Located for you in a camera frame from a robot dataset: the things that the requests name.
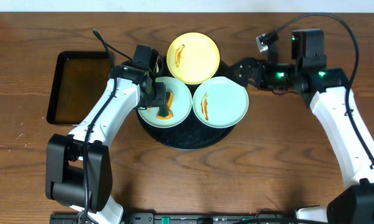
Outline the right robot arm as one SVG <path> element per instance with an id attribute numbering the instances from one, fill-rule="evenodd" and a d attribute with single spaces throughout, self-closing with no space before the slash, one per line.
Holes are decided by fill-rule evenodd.
<path id="1" fill-rule="evenodd" d="M 374 140 L 341 68 L 245 58 L 227 73 L 242 86 L 294 90 L 319 120 L 336 155 L 345 190 L 328 205 L 296 210 L 300 223 L 374 223 Z"/>

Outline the green yellow sponge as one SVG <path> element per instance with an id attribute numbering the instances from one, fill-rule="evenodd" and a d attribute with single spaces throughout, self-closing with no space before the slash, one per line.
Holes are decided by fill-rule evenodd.
<path id="1" fill-rule="evenodd" d="M 174 94 L 171 91 L 166 92 L 166 103 L 159 107 L 156 118 L 157 119 L 171 119 L 174 117 L 171 111 L 171 105 L 174 99 Z"/>

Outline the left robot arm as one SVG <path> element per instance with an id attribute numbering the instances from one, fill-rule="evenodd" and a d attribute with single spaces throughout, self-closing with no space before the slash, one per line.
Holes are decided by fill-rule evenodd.
<path id="1" fill-rule="evenodd" d="M 123 207 L 111 196 L 109 150 L 127 115 L 162 106 L 166 86 L 160 69 L 142 64 L 111 69 L 105 90 L 80 124 L 47 145 L 45 194 L 78 214 L 76 223 L 121 223 Z"/>

